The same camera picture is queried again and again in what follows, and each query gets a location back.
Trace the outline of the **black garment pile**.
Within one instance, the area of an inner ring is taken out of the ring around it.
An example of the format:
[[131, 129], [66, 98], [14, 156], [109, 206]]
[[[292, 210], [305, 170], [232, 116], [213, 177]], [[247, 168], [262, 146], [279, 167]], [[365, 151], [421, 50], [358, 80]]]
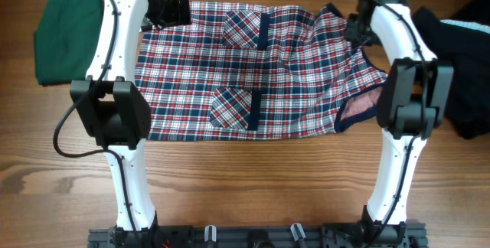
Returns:
[[471, 0], [451, 17], [421, 7], [413, 22], [428, 48], [452, 64], [445, 116], [464, 139], [489, 132], [489, 0]]

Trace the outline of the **plaid red blue shirt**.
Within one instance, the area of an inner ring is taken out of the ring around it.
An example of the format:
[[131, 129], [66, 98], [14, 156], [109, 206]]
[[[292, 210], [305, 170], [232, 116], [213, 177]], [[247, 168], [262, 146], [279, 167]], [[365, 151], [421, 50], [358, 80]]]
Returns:
[[334, 5], [192, 2], [191, 23], [143, 35], [136, 86], [152, 141], [295, 139], [374, 117], [353, 107], [386, 73], [345, 40]]

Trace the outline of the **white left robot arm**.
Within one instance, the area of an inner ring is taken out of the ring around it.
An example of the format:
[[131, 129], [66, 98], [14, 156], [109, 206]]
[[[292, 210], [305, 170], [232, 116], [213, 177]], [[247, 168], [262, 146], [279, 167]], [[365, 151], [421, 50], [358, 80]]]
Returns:
[[109, 163], [116, 191], [116, 229], [141, 232], [154, 227], [144, 148], [149, 136], [149, 103], [135, 84], [139, 34], [189, 25], [188, 0], [103, 0], [95, 53], [83, 80], [70, 95], [87, 134]]

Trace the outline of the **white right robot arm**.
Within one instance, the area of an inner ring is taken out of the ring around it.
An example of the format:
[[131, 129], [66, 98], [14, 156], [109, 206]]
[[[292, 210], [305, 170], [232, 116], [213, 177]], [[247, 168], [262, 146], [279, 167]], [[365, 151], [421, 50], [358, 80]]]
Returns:
[[442, 122], [453, 68], [425, 45], [405, 0], [358, 0], [345, 37], [355, 47], [379, 44], [390, 61], [377, 101], [381, 162], [359, 234], [375, 246], [396, 245], [408, 229], [413, 174], [427, 139]]

